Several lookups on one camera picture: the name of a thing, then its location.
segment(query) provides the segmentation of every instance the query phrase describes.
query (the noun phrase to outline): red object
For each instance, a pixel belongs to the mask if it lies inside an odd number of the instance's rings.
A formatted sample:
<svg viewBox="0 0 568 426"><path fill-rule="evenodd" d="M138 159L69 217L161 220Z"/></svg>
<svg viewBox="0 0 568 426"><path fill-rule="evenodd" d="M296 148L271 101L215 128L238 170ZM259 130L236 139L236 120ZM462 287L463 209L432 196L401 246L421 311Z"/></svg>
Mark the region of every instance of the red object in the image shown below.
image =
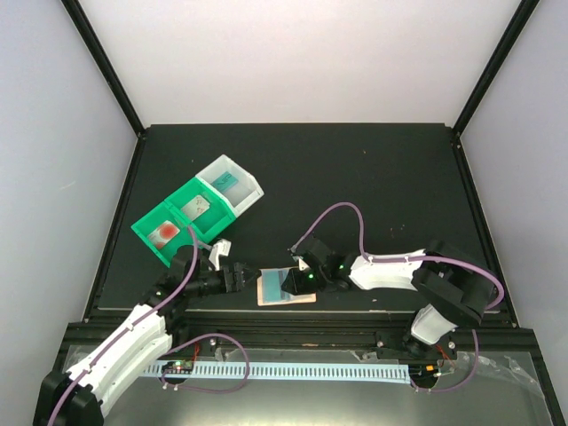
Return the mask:
<svg viewBox="0 0 568 426"><path fill-rule="evenodd" d="M455 368L455 363L450 359L450 357L447 356L447 354L444 352L444 349L442 349L442 347L439 344L436 345L436 349L438 349L438 352L440 352L442 354L442 357L444 357L444 359L447 359L448 361L450 361L450 364L452 364L452 367Z"/></svg>
<svg viewBox="0 0 568 426"><path fill-rule="evenodd" d="M160 236L164 240L171 240L179 232L179 229L173 224L160 225Z"/></svg>
<svg viewBox="0 0 568 426"><path fill-rule="evenodd" d="M197 355L199 354L200 346L198 343L195 344L195 348L193 349L193 362L197 360Z"/></svg>

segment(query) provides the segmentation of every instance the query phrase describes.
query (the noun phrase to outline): white enclosure wall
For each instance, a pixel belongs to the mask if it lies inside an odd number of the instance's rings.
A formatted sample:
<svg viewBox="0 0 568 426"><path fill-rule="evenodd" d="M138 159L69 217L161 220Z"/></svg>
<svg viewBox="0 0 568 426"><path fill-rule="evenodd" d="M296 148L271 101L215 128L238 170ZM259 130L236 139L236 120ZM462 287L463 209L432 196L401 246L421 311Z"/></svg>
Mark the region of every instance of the white enclosure wall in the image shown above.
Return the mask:
<svg viewBox="0 0 568 426"><path fill-rule="evenodd" d="M81 319L135 136L58 1L0 7L0 423Z"/></svg>
<svg viewBox="0 0 568 426"><path fill-rule="evenodd" d="M454 125L520 0L82 0L145 126Z"/></svg>
<svg viewBox="0 0 568 426"><path fill-rule="evenodd" d="M540 2L466 129L479 197L521 323L568 413L568 2Z"/></svg>

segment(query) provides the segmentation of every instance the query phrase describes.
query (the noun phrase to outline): black work surface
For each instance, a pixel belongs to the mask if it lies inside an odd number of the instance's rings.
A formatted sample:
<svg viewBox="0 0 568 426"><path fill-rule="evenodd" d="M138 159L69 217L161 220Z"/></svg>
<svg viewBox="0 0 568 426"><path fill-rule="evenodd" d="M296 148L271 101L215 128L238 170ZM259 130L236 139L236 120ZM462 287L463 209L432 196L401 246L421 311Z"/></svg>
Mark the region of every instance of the black work surface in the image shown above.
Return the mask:
<svg viewBox="0 0 568 426"><path fill-rule="evenodd" d="M197 172L227 154L256 177L264 197L220 235L229 260L259 268L293 265L288 248L327 207L359 206L366 251L404 253L430 239L484 259L460 173L442 124L158 125L147 134L99 299L99 309L131 309L165 271L130 226ZM353 211L331 213L316 235L336 251L357 251ZM256 287L210 296L212 310L413 312L415 292L318 294L315 304L258 307Z"/></svg>

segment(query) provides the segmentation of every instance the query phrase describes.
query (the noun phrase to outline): plastic bin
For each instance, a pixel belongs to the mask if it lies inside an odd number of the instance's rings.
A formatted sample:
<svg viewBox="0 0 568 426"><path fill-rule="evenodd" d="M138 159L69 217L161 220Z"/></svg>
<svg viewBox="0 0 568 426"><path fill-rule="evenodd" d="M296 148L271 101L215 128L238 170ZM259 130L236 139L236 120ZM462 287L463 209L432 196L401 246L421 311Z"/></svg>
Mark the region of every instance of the plastic bin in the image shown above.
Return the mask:
<svg viewBox="0 0 568 426"><path fill-rule="evenodd" d="M236 217L264 195L256 179L226 155L221 155L196 176L227 202Z"/></svg>
<svg viewBox="0 0 568 426"><path fill-rule="evenodd" d="M250 173L221 155L131 228L170 266L178 249L192 244L187 226L195 230L198 240L211 242L263 195ZM164 226L170 232L170 224L178 232L171 239L163 238Z"/></svg>

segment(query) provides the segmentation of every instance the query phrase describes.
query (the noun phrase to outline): small card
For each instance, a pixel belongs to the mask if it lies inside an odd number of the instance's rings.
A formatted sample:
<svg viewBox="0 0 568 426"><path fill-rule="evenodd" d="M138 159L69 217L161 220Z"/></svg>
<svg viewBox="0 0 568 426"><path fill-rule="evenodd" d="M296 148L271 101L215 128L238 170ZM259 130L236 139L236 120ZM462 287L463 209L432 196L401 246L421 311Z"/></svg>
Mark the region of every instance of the small card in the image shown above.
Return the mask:
<svg viewBox="0 0 568 426"><path fill-rule="evenodd" d="M221 176L213 181L211 186L217 189L220 193L224 193L228 189L232 188L233 186L237 185L239 180L233 176L231 173L226 171Z"/></svg>
<svg viewBox="0 0 568 426"><path fill-rule="evenodd" d="M262 275L256 282L258 306L275 304L312 304L316 301L315 293L311 295L294 296L282 291L280 286L288 276L290 268L263 269Z"/></svg>
<svg viewBox="0 0 568 426"><path fill-rule="evenodd" d="M207 210L209 210L209 202L200 195L196 195L191 201L181 208L181 211L183 211L192 222Z"/></svg>
<svg viewBox="0 0 568 426"><path fill-rule="evenodd" d="M163 224L154 229L147 238L154 244L154 247L161 250L163 246L168 244L178 234L179 228L169 220L166 220Z"/></svg>

